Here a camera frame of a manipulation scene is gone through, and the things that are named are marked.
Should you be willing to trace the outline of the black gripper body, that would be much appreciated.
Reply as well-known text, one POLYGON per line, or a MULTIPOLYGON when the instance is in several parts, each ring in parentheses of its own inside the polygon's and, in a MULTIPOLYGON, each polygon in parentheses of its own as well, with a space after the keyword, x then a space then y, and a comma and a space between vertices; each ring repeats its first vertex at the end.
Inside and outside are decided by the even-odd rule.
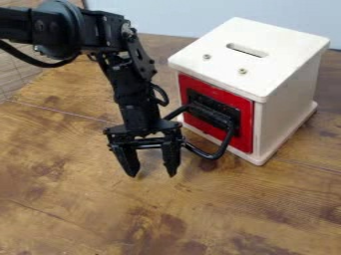
POLYGON ((182 108, 164 117, 159 107, 120 107, 123 124, 104 129, 112 153, 135 153, 137 149, 159 148, 163 153, 179 153, 183 144, 182 124, 174 120, 182 108))

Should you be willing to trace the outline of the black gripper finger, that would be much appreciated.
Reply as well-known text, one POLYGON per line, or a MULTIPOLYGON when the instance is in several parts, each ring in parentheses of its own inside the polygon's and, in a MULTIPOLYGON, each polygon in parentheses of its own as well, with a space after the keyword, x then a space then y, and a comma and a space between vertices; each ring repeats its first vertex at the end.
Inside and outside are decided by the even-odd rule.
POLYGON ((180 145, 182 135, 179 133, 168 134, 162 144, 162 152, 164 167, 170 177, 175 176, 180 164, 180 145))
POLYGON ((127 144, 109 144, 109 150, 116 156, 120 166, 129 177, 135 177, 140 170, 137 149, 127 144))

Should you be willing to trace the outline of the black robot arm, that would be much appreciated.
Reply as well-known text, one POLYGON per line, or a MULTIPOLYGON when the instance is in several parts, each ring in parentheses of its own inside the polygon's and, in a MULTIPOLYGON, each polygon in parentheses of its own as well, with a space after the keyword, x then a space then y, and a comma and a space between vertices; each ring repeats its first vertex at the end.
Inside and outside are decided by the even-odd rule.
POLYGON ((164 119, 170 98, 152 83, 155 61, 124 16, 85 10, 68 0, 45 0, 34 8, 0 7, 0 49, 40 68, 57 68, 92 56, 113 88, 124 123, 104 129, 108 148, 128 176, 140 170, 137 151, 163 152, 168 175, 180 163, 180 124, 164 119))

